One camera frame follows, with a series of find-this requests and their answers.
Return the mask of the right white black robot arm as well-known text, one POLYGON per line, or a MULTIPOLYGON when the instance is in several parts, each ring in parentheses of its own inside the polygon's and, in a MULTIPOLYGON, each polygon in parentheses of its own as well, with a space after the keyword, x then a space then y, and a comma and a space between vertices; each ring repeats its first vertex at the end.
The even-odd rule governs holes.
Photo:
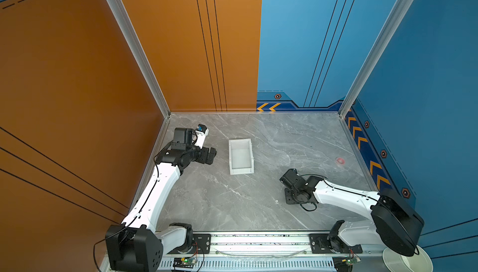
POLYGON ((311 244, 332 253, 360 253, 363 245, 384 245, 401 256, 419 255, 424 220, 394 190, 360 191, 317 174, 301 175, 296 169, 287 170, 280 182, 289 205, 333 205, 364 218, 359 222, 338 220, 325 237, 312 235, 311 244))

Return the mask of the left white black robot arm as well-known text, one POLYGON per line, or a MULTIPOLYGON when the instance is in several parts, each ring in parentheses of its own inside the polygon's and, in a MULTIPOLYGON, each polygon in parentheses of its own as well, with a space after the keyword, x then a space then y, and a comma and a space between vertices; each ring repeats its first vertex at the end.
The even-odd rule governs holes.
POLYGON ((194 248, 192 226, 172 223, 157 232, 159 215, 184 170, 193 162, 211 165, 216 149, 204 147, 209 133, 206 125, 195 129, 176 128, 173 140, 154 157, 148 184, 130 213, 119 225, 106 232, 110 268, 119 272, 155 272, 163 255, 173 250, 181 253, 194 248))

